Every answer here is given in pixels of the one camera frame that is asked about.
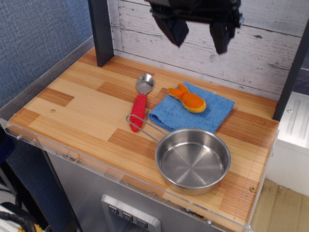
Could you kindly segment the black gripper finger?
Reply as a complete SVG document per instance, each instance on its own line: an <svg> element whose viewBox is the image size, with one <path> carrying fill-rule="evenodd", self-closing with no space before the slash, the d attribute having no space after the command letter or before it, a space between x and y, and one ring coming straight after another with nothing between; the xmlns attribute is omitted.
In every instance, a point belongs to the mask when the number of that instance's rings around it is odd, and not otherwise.
<svg viewBox="0 0 309 232"><path fill-rule="evenodd" d="M187 23L184 20L177 19L175 17L160 17L155 13L153 13L153 17L158 27L166 35L166 37L174 45L180 47L189 33Z"/></svg>
<svg viewBox="0 0 309 232"><path fill-rule="evenodd" d="M231 23L212 22L210 24L210 33L217 54L223 54L227 52L228 44L235 36L235 27Z"/></svg>

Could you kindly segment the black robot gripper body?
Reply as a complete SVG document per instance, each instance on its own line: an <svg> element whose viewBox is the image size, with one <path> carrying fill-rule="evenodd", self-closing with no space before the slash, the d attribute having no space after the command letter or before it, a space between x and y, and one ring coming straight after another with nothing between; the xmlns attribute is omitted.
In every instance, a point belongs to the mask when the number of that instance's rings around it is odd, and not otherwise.
<svg viewBox="0 0 309 232"><path fill-rule="evenodd" d="M236 28L243 24L239 0L150 0L151 12L160 19L177 18L211 24L223 21Z"/></svg>

